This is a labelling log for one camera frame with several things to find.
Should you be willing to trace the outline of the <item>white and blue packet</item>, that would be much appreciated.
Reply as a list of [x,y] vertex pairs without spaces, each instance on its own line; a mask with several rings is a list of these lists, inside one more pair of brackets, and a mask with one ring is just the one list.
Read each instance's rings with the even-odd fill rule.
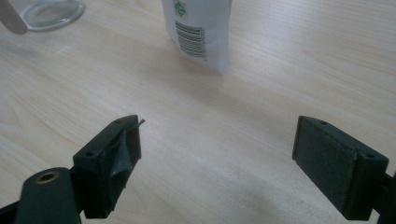
[[228,71],[232,1],[162,0],[166,31],[181,55],[211,71]]

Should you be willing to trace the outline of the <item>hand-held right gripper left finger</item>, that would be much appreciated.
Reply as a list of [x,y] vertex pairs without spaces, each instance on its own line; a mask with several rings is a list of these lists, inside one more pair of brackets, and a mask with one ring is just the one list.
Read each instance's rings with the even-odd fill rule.
[[116,119],[73,156],[73,177],[86,218],[107,218],[115,209],[142,157],[139,126],[143,122],[137,115]]

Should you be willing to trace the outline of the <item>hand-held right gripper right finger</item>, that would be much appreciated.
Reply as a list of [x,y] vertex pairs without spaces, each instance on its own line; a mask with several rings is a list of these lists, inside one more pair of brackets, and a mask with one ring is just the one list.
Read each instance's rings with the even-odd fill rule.
[[330,123],[300,116],[292,158],[347,220],[389,220],[389,159]]

